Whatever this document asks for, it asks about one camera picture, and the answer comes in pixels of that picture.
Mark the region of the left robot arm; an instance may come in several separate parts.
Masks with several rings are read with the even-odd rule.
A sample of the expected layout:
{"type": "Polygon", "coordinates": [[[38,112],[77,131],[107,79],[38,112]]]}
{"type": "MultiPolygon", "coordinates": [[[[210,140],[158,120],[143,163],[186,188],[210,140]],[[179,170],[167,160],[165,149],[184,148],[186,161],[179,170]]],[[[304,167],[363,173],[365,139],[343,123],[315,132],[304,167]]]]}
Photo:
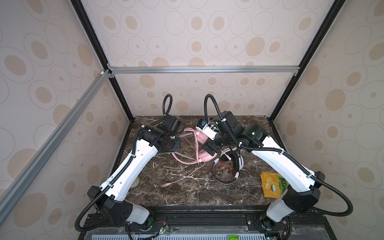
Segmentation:
{"type": "Polygon", "coordinates": [[[150,125],[143,125],[134,137],[131,152],[118,169],[100,187],[89,189],[91,201],[76,219],[76,231],[87,232],[108,223],[119,226],[132,222],[149,227],[152,221],[150,211],[128,202],[126,196],[143,168],[157,153],[180,150],[180,139],[177,137],[180,121],[169,114],[172,100],[172,95],[165,96],[163,117],[150,125]],[[93,206],[97,207],[106,220],[91,227],[82,227],[81,220],[93,206]]]}

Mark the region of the pink headset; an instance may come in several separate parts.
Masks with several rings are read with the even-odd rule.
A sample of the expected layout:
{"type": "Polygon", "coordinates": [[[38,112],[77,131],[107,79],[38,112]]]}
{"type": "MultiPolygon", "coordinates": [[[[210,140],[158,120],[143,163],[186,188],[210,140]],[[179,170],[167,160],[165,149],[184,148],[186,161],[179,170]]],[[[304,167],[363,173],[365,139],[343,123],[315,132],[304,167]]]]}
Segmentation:
{"type": "Polygon", "coordinates": [[[191,142],[190,145],[195,150],[195,157],[189,157],[186,155],[183,155],[179,152],[172,153],[172,156],[177,160],[178,162],[185,164],[185,165],[194,165],[194,164],[200,164],[200,163],[206,163],[211,160],[213,160],[215,157],[217,157],[217,153],[214,152],[213,155],[209,154],[208,151],[203,149],[203,144],[205,144],[210,138],[206,136],[204,133],[201,133],[197,130],[194,130],[192,128],[186,128],[184,131],[178,135],[180,138],[184,138],[185,140],[187,139],[187,136],[193,136],[195,139],[195,143],[192,144],[191,142]],[[190,159],[192,162],[184,162],[180,160],[177,155],[182,156],[183,158],[190,159]]]}

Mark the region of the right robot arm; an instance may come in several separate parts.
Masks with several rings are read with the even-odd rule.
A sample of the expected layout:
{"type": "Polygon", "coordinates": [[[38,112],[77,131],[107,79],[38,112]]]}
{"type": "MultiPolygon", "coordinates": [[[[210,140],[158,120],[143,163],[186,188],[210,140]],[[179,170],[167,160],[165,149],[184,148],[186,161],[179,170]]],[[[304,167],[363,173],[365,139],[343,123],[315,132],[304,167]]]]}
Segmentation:
{"type": "Polygon", "coordinates": [[[325,183],[325,175],[322,172],[313,172],[290,156],[259,125],[249,124],[243,127],[230,111],[220,111],[216,99],[211,94],[205,96],[204,113],[203,133],[211,138],[214,149],[228,146],[246,150],[266,162],[288,182],[287,190],[271,203],[261,216],[265,229],[292,213],[305,213],[308,210],[334,217],[352,214],[353,203],[345,194],[325,183]],[[316,208],[315,204],[321,194],[320,187],[327,188],[342,198],[347,204],[347,209],[343,212],[330,212],[316,208]]]}

